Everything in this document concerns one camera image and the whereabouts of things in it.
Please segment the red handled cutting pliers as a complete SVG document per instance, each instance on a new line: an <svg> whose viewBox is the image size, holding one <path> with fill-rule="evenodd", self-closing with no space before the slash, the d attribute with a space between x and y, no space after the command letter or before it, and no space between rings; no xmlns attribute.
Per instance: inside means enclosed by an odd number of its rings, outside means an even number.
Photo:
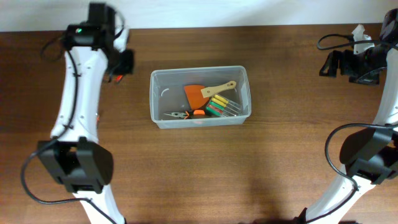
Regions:
<svg viewBox="0 0 398 224"><path fill-rule="evenodd" d="M115 84L119 84L124 78L124 75L109 75L108 83L114 82Z"/></svg>

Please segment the orange black needle-nose pliers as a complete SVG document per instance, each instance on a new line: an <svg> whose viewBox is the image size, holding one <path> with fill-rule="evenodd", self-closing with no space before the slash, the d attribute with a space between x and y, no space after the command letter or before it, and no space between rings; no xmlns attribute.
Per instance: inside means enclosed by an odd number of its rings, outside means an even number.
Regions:
<svg viewBox="0 0 398 224"><path fill-rule="evenodd" d="M171 116L180 119L193 119L193 118L206 118L210 117L210 114L204 110L190 110L185 112L168 112L164 115Z"/></svg>

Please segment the orange scraper wooden handle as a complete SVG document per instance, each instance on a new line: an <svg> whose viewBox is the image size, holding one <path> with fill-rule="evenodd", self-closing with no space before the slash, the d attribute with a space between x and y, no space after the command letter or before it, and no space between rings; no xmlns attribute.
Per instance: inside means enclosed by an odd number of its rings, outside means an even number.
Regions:
<svg viewBox="0 0 398 224"><path fill-rule="evenodd" d="M184 91L187 96L191 110L200 109L210 97L222 91L231 90L236 87L235 81L230 81L218 86L205 87L203 85L186 85Z"/></svg>

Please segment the colourful screwdriver set case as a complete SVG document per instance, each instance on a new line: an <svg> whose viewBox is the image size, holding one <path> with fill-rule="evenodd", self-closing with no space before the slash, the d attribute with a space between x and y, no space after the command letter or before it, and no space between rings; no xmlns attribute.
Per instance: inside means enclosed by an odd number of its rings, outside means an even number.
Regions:
<svg viewBox="0 0 398 224"><path fill-rule="evenodd" d="M240 104L221 95L212 96L205 106L205 109L207 112L217 117L232 117L243 114Z"/></svg>

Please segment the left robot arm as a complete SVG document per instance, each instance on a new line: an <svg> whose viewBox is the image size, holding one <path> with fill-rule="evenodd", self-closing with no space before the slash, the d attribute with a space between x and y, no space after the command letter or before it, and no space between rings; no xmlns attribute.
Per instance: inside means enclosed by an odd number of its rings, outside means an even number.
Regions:
<svg viewBox="0 0 398 224"><path fill-rule="evenodd" d="M65 81L50 140L37 156L56 183L80 202L91 223L125 223L111 190L114 161L98 143L98 104L103 78L122 79L134 68L127 48L129 31L122 15L105 2L91 2L88 18L70 24L60 38L65 51Z"/></svg>

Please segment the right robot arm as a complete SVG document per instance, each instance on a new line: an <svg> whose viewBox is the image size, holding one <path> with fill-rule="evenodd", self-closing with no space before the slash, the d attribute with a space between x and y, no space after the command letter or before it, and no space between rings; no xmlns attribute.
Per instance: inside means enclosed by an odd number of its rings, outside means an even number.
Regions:
<svg viewBox="0 0 398 224"><path fill-rule="evenodd" d="M350 123L334 129L325 142L325 157L337 176L326 192L293 219L294 223L342 223L350 208L368 191L386 179L397 177L397 9L388 11L379 39L373 40L358 25L341 51L330 46L321 77L347 75L349 82L378 85L385 70L386 80L377 115L371 124ZM341 168L330 159L332 137L346 128L359 130L350 134L340 150Z"/></svg>

